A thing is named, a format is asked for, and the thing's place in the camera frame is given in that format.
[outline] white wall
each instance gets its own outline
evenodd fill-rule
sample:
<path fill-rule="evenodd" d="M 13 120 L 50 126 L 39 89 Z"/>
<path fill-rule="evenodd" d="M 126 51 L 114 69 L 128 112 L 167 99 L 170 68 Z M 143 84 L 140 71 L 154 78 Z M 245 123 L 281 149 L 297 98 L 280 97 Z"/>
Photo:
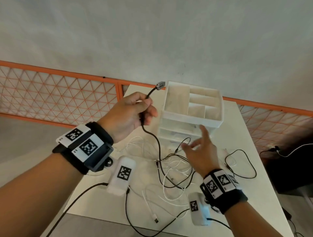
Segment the white wall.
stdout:
<path fill-rule="evenodd" d="M 313 110 L 313 1 L 2 0 L 0 60 Z"/>

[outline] forearm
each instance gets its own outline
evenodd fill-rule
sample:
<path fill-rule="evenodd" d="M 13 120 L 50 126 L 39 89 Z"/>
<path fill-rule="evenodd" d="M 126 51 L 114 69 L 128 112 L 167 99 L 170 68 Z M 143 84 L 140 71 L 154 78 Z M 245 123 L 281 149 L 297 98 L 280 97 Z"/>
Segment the forearm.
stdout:
<path fill-rule="evenodd" d="M 248 202 L 232 206 L 225 217 L 235 237 L 282 237 Z"/>
<path fill-rule="evenodd" d="M 40 236 L 82 177 L 62 155 L 51 154 L 4 185 L 0 236 Z"/>

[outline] white drawer organizer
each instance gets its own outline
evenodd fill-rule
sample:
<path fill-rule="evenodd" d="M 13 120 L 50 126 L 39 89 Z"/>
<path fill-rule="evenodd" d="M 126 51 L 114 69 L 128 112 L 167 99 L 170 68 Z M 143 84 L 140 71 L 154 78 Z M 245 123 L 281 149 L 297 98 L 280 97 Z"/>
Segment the white drawer organizer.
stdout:
<path fill-rule="evenodd" d="M 201 137 L 199 125 L 210 135 L 224 120 L 223 98 L 218 90 L 178 82 L 168 82 L 158 138 L 162 145 L 176 149 L 190 137 Z"/>

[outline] human hand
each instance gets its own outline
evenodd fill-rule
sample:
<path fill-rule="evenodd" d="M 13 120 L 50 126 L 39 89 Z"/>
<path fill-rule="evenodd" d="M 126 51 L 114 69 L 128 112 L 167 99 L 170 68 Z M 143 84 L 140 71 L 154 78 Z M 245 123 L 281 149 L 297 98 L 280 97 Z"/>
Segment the human hand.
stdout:
<path fill-rule="evenodd" d="M 203 125 L 200 125 L 200 129 L 202 138 L 193 141 L 190 145 L 183 143 L 181 147 L 191 166 L 204 178 L 210 171 L 220 169 L 220 166 L 216 146 L 211 142 L 209 132 Z"/>
<path fill-rule="evenodd" d="M 116 105 L 97 122 L 113 138 L 114 143 L 123 140 L 135 128 L 141 125 L 139 113 L 147 110 L 144 125 L 149 125 L 152 117 L 157 117 L 157 109 L 152 106 L 152 99 L 145 98 L 146 95 L 141 92 L 135 92 L 126 96 L 117 102 Z"/>

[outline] tabletop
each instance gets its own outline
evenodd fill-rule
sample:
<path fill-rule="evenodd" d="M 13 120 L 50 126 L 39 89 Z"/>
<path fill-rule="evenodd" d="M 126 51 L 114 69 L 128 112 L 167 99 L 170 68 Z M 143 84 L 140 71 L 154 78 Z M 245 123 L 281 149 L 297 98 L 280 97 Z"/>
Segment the tabletop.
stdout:
<path fill-rule="evenodd" d="M 151 88 L 130 85 L 125 96 L 140 91 L 147 94 Z M 154 106 L 158 111 L 162 109 L 164 103 L 165 90 L 154 91 L 151 94 L 153 99 Z M 244 193 L 249 199 L 249 203 L 260 213 L 260 215 L 265 218 L 277 231 L 279 231 L 284 237 L 293 237 L 290 226 L 284 216 L 283 210 L 280 206 L 278 198 L 275 194 L 275 191 L 270 183 L 270 180 L 267 176 L 265 168 L 261 162 L 261 159 L 258 155 L 258 152 L 254 146 L 254 143 L 251 139 L 251 136 L 248 132 L 248 129 L 243 121 L 243 118 L 240 114 L 238 106 L 235 102 L 224 101 L 224 122 L 218 128 L 213 136 L 211 137 L 212 142 L 218 148 L 218 156 L 220 159 L 225 158 L 225 149 L 228 153 L 235 151 L 236 149 L 242 149 L 248 155 L 250 161 L 257 171 L 257 177 L 254 179 L 243 179 L 237 177 L 237 180 L 240 182 Z M 146 126 L 146 129 L 154 134 L 157 133 L 158 124 L 160 118 L 153 119 L 150 126 Z M 137 147 L 136 154 L 131 153 L 130 151 L 123 150 L 127 143 L 135 136 L 140 136 L 145 140 L 148 140 L 150 143 L 155 143 L 154 138 L 143 132 L 142 128 L 139 127 L 135 129 L 126 139 L 123 141 L 114 144 L 115 151 L 112 153 L 114 157 L 119 157 L 120 155 L 128 155 L 130 158 L 136 161 L 136 169 L 133 175 L 132 180 L 130 181 L 131 188 L 136 191 L 138 194 L 142 194 L 142 190 L 149 185 L 149 189 L 153 189 L 155 193 L 164 197 L 162 186 L 158 179 L 157 167 L 154 161 L 150 161 L 142 158 L 141 149 Z M 162 150 L 162 155 L 166 155 L 167 151 Z M 243 152 L 237 151 L 232 155 L 236 160 L 236 165 L 233 166 L 235 173 L 242 176 L 253 176 L 254 171 L 251 168 L 250 164 L 247 161 L 246 156 Z M 106 182 L 109 180 L 111 172 L 108 170 L 103 170 L 92 175 L 85 175 L 81 182 L 78 184 L 72 196 L 69 199 L 67 206 L 73 202 L 73 200 L 88 187 L 100 183 Z M 199 185 L 202 183 L 202 178 L 197 173 L 195 174 L 192 185 L 190 185 L 185 193 L 190 192 L 201 192 Z M 179 195 L 181 193 L 180 189 L 172 189 L 171 195 Z M 178 213 L 187 209 L 188 206 L 173 206 L 164 201 L 162 201 L 156 194 L 147 192 L 147 198 L 155 203 L 158 203 L 164 207 L 167 211 L 176 216 Z M 156 224 L 146 207 L 145 201 L 143 198 L 135 195 L 130 191 L 128 195 L 128 204 L 127 210 L 130 221 L 134 226 L 160 230 L 167 223 L 173 220 L 173 217 L 166 213 L 164 210 L 151 204 L 153 212 L 157 214 L 159 223 Z M 187 204 L 187 198 L 183 195 L 178 199 L 176 204 L 184 205 Z M 125 215 L 125 196 L 117 197 L 106 192 L 104 188 L 93 188 L 87 193 L 85 193 L 68 211 L 70 214 L 86 216 L 121 224 L 129 225 L 126 215 Z M 215 213 L 211 211 L 211 217 L 222 221 L 227 224 L 226 218 L 222 214 Z M 194 226 L 189 211 L 186 216 L 182 219 L 177 219 L 170 226 L 168 226 L 164 232 L 179 234 L 182 236 L 233 236 L 231 231 L 219 223 L 213 222 L 210 226 Z"/>

